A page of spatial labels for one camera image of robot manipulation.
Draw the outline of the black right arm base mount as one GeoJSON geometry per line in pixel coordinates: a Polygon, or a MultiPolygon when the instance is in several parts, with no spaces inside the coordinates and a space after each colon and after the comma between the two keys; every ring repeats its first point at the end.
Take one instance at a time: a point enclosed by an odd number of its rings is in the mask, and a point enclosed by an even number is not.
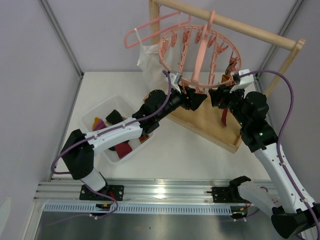
{"type": "Polygon", "coordinates": [[[218,187],[211,188],[211,193],[214,203],[241,203],[242,199],[237,195],[238,192],[235,187],[218,187]]]}

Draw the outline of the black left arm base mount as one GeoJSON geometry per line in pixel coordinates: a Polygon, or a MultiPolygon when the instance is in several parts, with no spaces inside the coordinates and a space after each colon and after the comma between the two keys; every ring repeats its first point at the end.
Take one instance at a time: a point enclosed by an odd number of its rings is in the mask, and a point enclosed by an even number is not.
{"type": "MultiPolygon", "coordinates": [[[[100,194],[112,197],[116,201],[122,201],[124,196],[124,185],[108,185],[98,192],[100,194]]],[[[96,193],[93,193],[90,191],[85,185],[81,187],[79,199],[83,201],[107,201],[108,198],[105,198],[104,196],[98,195],[96,193]]]]}

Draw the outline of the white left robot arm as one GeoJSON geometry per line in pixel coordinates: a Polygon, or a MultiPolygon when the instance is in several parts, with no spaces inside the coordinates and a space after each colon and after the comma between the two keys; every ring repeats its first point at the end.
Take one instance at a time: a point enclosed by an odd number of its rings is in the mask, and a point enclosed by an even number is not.
{"type": "Polygon", "coordinates": [[[74,180],[80,180],[91,190],[98,192],[107,182],[94,167],[94,157],[105,150],[126,141],[152,133],[160,120],[179,107],[195,111],[207,98],[194,88],[183,91],[171,89],[165,93],[156,89],[149,93],[140,109],[126,120],[111,127],[83,133],[80,129],[71,132],[61,152],[61,158],[74,180]]]}

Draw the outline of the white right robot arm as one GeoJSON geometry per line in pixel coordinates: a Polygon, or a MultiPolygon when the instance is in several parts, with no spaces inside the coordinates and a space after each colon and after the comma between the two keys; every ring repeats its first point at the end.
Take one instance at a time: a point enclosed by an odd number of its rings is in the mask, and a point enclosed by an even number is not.
{"type": "Polygon", "coordinates": [[[209,89],[208,93],[213,107],[229,110],[240,124],[242,141],[261,162],[278,193],[278,197],[274,197],[242,176],[229,183],[237,197],[253,203],[269,216],[274,229],[284,239],[319,228],[320,205],[297,179],[285,159],[277,134],[266,121],[267,97],[256,91],[233,91],[225,85],[209,89]]]}

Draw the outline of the white plastic basket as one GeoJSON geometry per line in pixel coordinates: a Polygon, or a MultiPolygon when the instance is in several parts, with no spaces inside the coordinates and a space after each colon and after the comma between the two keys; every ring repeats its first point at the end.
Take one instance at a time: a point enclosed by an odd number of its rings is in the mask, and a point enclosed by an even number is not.
{"type": "MultiPolygon", "coordinates": [[[[81,129],[85,132],[93,132],[110,128],[134,113],[131,103],[120,95],[114,95],[102,103],[92,107],[79,118],[81,129]]],[[[142,150],[155,138],[154,133],[147,136],[131,139],[120,143],[115,147],[106,149],[101,155],[112,165],[119,165],[142,150]]]]}

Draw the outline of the pink round clip hanger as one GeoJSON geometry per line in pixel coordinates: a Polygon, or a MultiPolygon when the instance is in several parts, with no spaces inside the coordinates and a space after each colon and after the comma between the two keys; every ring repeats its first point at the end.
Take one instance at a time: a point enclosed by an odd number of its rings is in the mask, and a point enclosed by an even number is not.
{"type": "Polygon", "coordinates": [[[211,11],[208,22],[203,26],[192,24],[175,27],[167,31],[159,40],[158,44],[159,62],[167,71],[172,72],[173,70],[167,65],[164,59],[165,53],[169,46],[169,41],[167,39],[171,38],[171,46],[174,47],[178,39],[178,33],[180,31],[182,32],[182,52],[180,55],[180,60],[178,62],[178,72],[182,73],[185,66],[189,46],[191,44],[192,35],[195,34],[194,44],[198,45],[198,51],[192,75],[190,78],[181,77],[180,81],[182,82],[182,87],[194,86],[198,93],[204,93],[205,89],[214,89],[222,86],[221,80],[215,83],[217,63],[221,55],[225,56],[227,52],[230,52],[226,68],[228,67],[229,62],[232,59],[237,59],[237,64],[235,66],[236,70],[234,72],[239,71],[242,66],[241,55],[237,47],[226,36],[212,29],[215,16],[216,12],[214,10],[211,11]],[[200,73],[205,61],[206,51],[209,49],[212,49],[212,55],[208,82],[201,83],[200,73]]]}

